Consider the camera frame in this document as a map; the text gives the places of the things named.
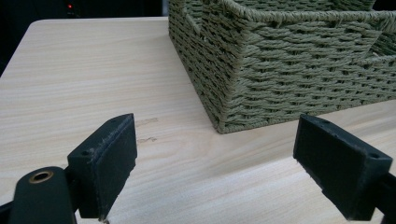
wooden table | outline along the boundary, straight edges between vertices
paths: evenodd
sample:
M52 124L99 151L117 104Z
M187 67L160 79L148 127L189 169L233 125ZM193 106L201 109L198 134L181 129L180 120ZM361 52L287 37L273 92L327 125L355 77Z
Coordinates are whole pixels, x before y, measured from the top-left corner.
M132 112L137 165L110 223L347 223L291 156L297 121L215 132L167 27L166 18L31 25L0 79L0 204L23 175L64 168L102 123ZM396 101L321 117L396 158Z

woven basket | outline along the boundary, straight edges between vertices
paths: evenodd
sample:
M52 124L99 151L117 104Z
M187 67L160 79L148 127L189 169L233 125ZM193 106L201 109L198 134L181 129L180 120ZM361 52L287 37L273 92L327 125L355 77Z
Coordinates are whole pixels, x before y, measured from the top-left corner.
M396 13L313 2L170 1L171 39L218 132L396 99Z

table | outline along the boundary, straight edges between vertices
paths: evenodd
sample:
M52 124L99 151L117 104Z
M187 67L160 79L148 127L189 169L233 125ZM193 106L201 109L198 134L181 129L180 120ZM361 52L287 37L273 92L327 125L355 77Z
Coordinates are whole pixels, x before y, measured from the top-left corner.
M30 26L0 79L0 204L23 175L66 167L101 124L132 112L138 158L110 223L348 223L291 156L297 121L215 132L167 27L166 18ZM396 158L396 101L321 117Z

